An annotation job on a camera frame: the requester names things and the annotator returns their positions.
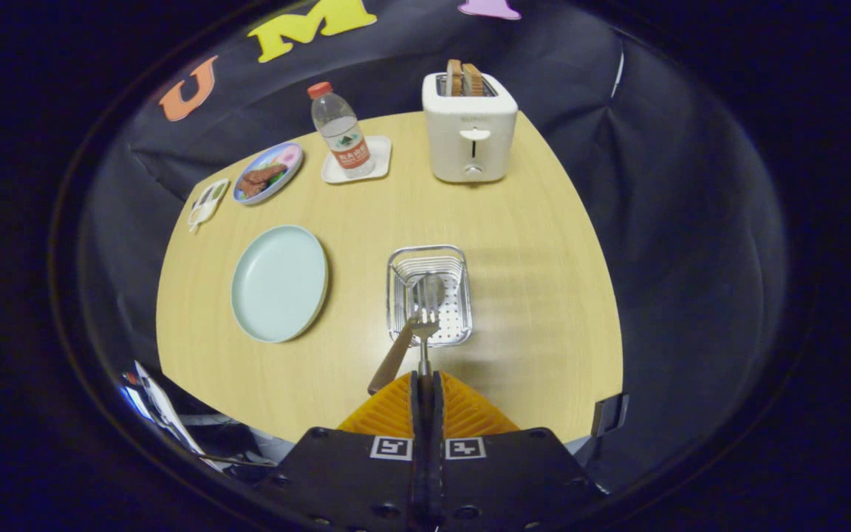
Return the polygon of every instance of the wooden table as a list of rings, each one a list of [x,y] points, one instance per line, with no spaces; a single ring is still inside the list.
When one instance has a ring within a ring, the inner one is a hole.
[[[386,263],[398,248],[462,248],[475,330],[462,346],[434,348],[433,369],[489,398],[521,428],[546,426],[563,441],[589,434],[594,403],[622,390],[622,341],[609,272],[587,212],[563,166],[520,114],[510,170],[496,183],[450,185],[429,171],[422,112],[361,122],[392,139],[389,174],[328,185],[319,134],[294,139],[304,165],[261,205],[228,195],[189,233],[186,217],[213,180],[232,182],[257,154],[196,186],[169,240],[157,294],[163,373],[216,410],[297,441],[336,427],[368,395],[391,339]],[[254,341],[236,323],[230,283],[251,240],[300,225],[330,266],[327,302],[303,335]],[[413,370],[409,350],[400,374]]]

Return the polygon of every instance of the white dish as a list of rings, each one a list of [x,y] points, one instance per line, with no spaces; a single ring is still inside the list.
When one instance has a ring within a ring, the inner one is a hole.
[[[327,256],[316,236],[297,225],[273,227],[254,239],[236,264],[236,322],[258,341],[291,340],[324,306],[327,280]]]
[[[333,154],[327,154],[327,159],[324,159],[324,168],[321,169],[321,178],[331,185],[341,183],[353,183],[354,181],[363,181],[365,179],[376,179],[383,177],[389,172],[389,158],[392,156],[392,141],[385,136],[368,136],[366,137],[367,147],[369,148],[369,156],[374,158],[376,165],[366,175],[359,177],[347,177],[341,165],[338,165]]]
[[[196,199],[196,202],[193,203],[192,210],[189,211],[189,216],[186,217],[186,223],[190,225],[190,232],[195,231],[200,223],[211,218],[212,213],[216,212],[216,208],[219,206],[219,200],[222,199],[222,196],[225,195],[228,189],[229,180],[219,179],[219,181],[206,186],[202,190],[199,199]]]

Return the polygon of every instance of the toaster slot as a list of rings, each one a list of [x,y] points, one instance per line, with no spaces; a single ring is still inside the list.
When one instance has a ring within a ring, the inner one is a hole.
[[[435,77],[435,94],[440,95],[440,97],[445,97],[446,78],[448,78],[448,74],[439,74]],[[488,80],[482,80],[482,91],[486,97],[496,97],[497,95],[494,88],[488,84]]]

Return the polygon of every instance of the bottle label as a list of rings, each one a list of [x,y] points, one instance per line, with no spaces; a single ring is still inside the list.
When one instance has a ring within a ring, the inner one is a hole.
[[[358,124],[342,134],[325,136],[324,140],[327,141],[330,151],[337,157],[337,162],[342,168],[357,168],[369,160],[366,139],[363,138]]]

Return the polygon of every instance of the water bottle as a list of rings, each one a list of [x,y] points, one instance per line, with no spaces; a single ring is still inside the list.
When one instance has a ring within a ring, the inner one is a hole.
[[[310,106],[314,127],[327,141],[334,158],[347,177],[360,177],[372,172],[375,161],[369,156],[366,139],[357,122],[357,114],[343,98],[334,94],[328,81],[307,89],[312,98]]]

